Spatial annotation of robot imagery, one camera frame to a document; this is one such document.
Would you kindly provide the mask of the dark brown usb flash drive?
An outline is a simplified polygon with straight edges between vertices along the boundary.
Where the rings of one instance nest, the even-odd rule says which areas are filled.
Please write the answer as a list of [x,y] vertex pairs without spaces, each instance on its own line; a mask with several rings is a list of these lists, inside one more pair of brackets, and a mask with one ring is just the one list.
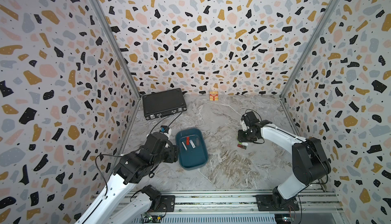
[[247,146],[243,145],[243,144],[237,144],[237,147],[241,148],[241,149],[244,149],[246,150],[247,149]]

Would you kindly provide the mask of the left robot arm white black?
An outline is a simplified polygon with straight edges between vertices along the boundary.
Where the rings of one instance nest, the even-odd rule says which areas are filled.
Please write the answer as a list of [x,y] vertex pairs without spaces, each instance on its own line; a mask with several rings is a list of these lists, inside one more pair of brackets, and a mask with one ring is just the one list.
[[122,210],[116,208],[146,176],[151,177],[161,163],[177,162],[179,149],[170,141],[171,130],[153,132],[147,136],[144,145],[137,150],[120,156],[108,183],[78,224],[127,224],[148,210],[160,206],[161,193],[149,185],[137,192],[137,196]]

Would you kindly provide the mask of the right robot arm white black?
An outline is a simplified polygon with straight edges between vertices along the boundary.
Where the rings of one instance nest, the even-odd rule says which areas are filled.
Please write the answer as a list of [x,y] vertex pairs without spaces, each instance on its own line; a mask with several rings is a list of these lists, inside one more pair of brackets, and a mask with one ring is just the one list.
[[269,120],[259,120],[254,111],[241,117],[238,130],[240,143],[260,144],[260,140],[269,140],[280,146],[292,156],[292,174],[272,192],[275,206],[285,204],[315,181],[328,177],[332,168],[327,159],[321,141],[317,138],[305,138],[281,128]]

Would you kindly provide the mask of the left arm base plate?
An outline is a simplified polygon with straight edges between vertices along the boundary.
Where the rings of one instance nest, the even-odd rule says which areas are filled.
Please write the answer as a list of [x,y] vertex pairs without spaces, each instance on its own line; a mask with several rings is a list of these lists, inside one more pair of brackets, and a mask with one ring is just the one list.
[[151,211],[164,213],[174,212],[175,200],[175,195],[162,195],[157,197],[157,199],[152,202]]

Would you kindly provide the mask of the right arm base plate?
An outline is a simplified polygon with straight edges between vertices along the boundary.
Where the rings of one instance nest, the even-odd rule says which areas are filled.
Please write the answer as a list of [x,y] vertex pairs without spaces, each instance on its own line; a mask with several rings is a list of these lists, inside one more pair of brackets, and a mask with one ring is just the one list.
[[289,211],[299,210],[299,204],[295,197],[288,200],[276,197],[273,194],[259,194],[255,196],[258,211]]

